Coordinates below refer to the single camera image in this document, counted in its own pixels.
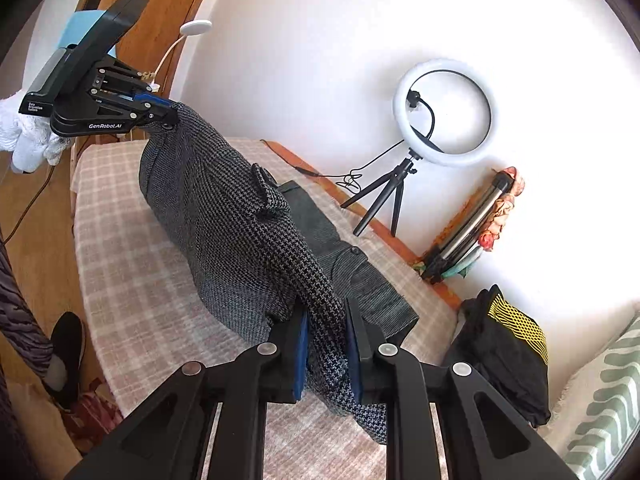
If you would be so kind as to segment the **white gloved left hand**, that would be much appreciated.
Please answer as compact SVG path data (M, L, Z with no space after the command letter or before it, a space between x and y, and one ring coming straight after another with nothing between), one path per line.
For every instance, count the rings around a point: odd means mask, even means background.
M1 151L12 153L11 169L16 174L32 174L44 162L56 166L73 144L52 132L48 118L18 111L25 94L21 89L1 100Z

